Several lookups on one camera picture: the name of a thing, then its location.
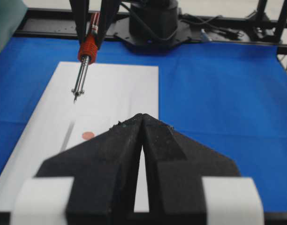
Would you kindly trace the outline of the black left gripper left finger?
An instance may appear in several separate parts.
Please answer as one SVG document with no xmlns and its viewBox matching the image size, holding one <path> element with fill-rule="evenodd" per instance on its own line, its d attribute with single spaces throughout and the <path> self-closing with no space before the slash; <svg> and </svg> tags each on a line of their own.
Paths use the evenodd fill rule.
<svg viewBox="0 0 287 225">
<path fill-rule="evenodd" d="M 70 225 L 124 225 L 135 204 L 142 114 L 46 159 L 36 177 L 73 177 Z"/>
</svg>

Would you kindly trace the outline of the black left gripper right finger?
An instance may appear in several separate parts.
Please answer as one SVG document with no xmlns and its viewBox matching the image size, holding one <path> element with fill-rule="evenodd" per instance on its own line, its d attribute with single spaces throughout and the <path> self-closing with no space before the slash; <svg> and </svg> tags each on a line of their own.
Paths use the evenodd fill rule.
<svg viewBox="0 0 287 225">
<path fill-rule="evenodd" d="M 203 176 L 239 177 L 235 162 L 143 115 L 150 213 L 159 225 L 205 225 Z"/>
</svg>

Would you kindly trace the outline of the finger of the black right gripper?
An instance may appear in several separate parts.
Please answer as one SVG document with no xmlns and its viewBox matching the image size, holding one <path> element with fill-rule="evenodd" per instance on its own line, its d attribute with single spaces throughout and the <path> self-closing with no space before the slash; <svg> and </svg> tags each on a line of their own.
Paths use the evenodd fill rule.
<svg viewBox="0 0 287 225">
<path fill-rule="evenodd" d="M 102 0 L 98 22 L 98 33 L 96 36 L 96 45 L 100 49 L 106 33 L 119 11 L 121 0 Z"/>
<path fill-rule="evenodd" d="M 89 11 L 89 0 L 69 0 L 73 18 L 76 24 L 76 33 L 81 45 L 85 40 L 87 27 L 87 14 Z"/>
</svg>

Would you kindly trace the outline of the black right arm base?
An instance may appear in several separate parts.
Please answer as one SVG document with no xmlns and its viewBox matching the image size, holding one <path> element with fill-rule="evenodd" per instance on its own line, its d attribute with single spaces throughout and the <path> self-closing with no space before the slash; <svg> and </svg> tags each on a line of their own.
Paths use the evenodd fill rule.
<svg viewBox="0 0 287 225">
<path fill-rule="evenodd" d="M 182 44 L 201 43 L 201 31 L 181 19 L 176 0 L 122 0 L 128 17 L 112 25 L 113 36 L 140 51 L 168 50 Z"/>
</svg>

